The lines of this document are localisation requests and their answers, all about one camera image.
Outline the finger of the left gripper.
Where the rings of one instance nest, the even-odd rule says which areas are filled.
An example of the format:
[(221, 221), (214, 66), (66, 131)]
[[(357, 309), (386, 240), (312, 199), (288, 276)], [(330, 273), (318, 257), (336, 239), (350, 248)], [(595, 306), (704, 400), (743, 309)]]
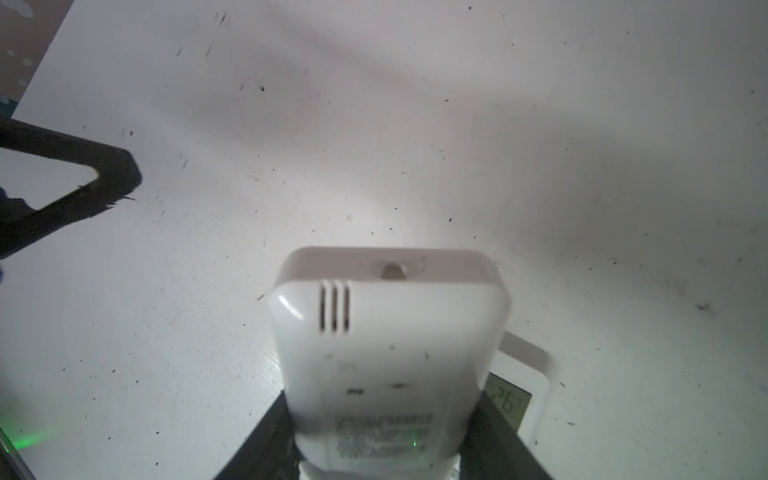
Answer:
[(96, 179), (35, 210), (21, 198), (1, 195), (3, 259), (51, 233), (111, 209), (142, 182), (132, 154), (122, 148), (55, 132), (15, 119), (1, 120), (1, 148), (86, 166)]

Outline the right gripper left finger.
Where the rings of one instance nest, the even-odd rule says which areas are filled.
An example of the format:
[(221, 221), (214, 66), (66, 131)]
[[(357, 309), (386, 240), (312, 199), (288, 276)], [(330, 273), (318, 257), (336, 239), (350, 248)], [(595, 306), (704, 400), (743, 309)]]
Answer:
[(299, 480), (302, 455), (281, 391), (215, 480)]

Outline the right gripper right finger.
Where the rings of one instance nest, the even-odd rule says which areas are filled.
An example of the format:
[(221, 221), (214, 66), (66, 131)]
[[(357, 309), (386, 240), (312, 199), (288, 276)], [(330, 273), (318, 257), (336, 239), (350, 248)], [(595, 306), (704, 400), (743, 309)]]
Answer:
[(486, 393), (472, 413), (461, 444), (460, 480), (551, 480)]

